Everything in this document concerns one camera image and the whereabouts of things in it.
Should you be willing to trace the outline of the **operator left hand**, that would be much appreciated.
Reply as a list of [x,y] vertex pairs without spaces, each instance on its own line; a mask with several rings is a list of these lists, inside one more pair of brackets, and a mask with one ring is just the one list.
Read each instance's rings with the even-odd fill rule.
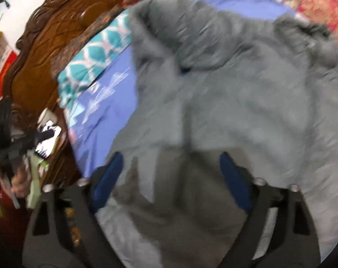
[[11,178],[10,187],[5,186],[4,176],[0,170],[0,186],[9,197],[14,195],[19,199],[26,198],[30,193],[31,180],[32,175],[28,157],[24,157],[19,163],[16,173]]

